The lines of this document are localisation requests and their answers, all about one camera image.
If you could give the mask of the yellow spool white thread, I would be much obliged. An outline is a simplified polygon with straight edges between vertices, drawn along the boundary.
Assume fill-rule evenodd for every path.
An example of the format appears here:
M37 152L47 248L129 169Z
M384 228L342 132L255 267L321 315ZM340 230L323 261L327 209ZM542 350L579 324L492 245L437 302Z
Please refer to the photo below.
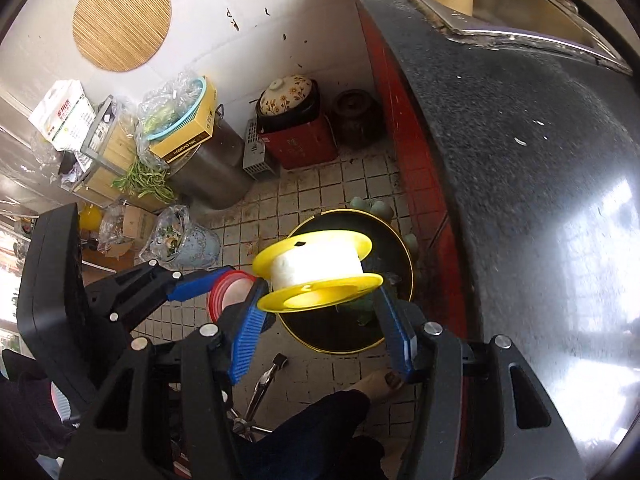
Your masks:
M381 274L363 270L372 240L349 230L288 237L262 250L252 270L270 292L258 301L269 313L298 313L344 304L383 285Z

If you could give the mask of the floral bucket with waste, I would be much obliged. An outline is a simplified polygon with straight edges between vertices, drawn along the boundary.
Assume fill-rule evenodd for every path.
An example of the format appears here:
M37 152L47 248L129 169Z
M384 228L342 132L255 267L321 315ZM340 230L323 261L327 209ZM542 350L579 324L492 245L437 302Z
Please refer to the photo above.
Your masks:
M174 270L203 270L216 266L220 248L216 233L193 221L187 206L174 205L157 217L144 253Z

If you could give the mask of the teal basket with bag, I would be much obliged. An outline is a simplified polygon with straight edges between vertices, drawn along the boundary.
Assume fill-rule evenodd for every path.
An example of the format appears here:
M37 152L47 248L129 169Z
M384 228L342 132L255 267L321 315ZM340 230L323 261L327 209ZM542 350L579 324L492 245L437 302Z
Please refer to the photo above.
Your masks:
M162 88L148 92L138 107L142 136L150 142L169 136L198 108L205 92L206 79L190 72L182 72Z

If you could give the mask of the red jar lid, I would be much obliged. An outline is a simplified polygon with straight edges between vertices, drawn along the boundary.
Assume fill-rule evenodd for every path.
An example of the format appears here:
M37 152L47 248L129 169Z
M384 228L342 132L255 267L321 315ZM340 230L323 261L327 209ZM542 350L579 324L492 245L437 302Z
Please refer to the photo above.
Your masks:
M217 322L226 307L242 304L253 287L254 278L242 270L224 270L219 278L213 282L207 297L207 311L209 318Z

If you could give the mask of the green beans bunch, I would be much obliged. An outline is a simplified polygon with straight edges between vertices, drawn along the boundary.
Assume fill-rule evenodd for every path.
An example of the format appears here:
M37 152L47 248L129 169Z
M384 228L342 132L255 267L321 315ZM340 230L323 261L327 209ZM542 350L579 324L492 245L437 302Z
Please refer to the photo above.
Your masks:
M136 158L126 174L113 180L112 187L124 195L152 196L163 204L171 204L176 193L167 183L168 174L167 168L150 167Z

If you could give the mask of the black trash bin yellow rim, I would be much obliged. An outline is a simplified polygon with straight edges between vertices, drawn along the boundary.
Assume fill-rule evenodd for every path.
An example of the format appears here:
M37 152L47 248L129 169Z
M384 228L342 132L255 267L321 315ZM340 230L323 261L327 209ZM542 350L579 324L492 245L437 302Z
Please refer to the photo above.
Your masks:
M284 328L311 350L354 354L380 344L383 332L375 315L373 294L386 287L400 300L410 300L414 271L404 241L382 219L357 209L315 214L290 233L292 237L328 231L349 231L370 240L371 248L353 276L342 273L303 293L300 308L279 314Z

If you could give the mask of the yellow cardboard box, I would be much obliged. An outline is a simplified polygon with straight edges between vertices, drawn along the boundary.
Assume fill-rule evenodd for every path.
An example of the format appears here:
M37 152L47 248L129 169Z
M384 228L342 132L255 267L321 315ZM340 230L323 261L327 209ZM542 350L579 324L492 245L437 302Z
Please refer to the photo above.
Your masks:
M195 102L173 125L150 136L151 153L168 164L214 133L217 90L206 77L198 77L195 82L200 86Z

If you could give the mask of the round bamboo mat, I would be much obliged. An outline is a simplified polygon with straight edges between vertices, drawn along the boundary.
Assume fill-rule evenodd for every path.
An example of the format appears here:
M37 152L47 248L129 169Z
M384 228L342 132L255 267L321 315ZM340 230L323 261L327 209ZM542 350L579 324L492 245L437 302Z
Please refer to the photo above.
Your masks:
M101 70L126 73L164 43L170 0L79 0L72 32L79 53Z

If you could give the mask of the grey perforated container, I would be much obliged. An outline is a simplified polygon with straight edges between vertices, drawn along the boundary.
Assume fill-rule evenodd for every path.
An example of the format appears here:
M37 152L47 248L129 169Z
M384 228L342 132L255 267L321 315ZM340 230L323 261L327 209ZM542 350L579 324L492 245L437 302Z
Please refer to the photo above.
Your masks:
M250 119L245 128L243 169L254 180L275 176L277 165L266 150L257 132L257 119Z

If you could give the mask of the floral ceramic pot lid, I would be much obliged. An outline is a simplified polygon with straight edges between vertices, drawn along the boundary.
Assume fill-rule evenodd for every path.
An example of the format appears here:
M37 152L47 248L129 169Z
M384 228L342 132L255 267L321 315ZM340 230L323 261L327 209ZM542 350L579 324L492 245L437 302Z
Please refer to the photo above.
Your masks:
M302 75L285 76L270 82L258 101L262 116L278 116L302 104L311 94L312 81Z

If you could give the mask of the steel pot on floor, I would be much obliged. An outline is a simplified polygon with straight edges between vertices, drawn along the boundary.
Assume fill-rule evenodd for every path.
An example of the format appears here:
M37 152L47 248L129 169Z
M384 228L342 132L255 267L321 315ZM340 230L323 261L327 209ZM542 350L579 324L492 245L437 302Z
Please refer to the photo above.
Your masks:
M184 200L227 209L254 180L243 169L244 141L216 114L213 136L170 164L169 186Z

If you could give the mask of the stainless steel sink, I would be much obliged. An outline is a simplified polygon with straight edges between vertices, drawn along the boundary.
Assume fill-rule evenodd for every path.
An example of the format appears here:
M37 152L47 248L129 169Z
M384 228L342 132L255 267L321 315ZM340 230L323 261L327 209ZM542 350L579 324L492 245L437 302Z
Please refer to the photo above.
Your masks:
M473 0L470 15L437 0L409 1L445 36L462 44L559 53L632 74L629 56L593 27L572 0Z

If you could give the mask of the red box on floor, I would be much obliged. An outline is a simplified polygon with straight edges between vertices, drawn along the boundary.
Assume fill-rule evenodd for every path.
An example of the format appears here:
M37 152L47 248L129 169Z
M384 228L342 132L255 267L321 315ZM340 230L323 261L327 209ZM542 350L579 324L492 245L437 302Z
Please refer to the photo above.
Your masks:
M306 124L276 128L259 119L257 132L267 152L286 170L332 162L338 155L330 123L322 114Z

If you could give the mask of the dark clay jar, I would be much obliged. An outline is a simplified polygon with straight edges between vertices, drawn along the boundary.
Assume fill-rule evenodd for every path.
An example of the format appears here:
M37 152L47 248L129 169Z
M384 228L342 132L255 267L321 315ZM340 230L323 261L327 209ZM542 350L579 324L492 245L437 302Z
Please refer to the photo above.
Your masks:
M332 102L331 126L336 142L352 150L363 150L386 135L382 107L369 92L352 89Z

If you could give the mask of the white carton box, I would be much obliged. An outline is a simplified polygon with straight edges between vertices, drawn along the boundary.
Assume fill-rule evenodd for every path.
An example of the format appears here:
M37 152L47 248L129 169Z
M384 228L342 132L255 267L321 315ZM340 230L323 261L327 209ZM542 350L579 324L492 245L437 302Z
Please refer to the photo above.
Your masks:
M55 81L28 116L29 122L57 151L79 152L96 111L79 80Z

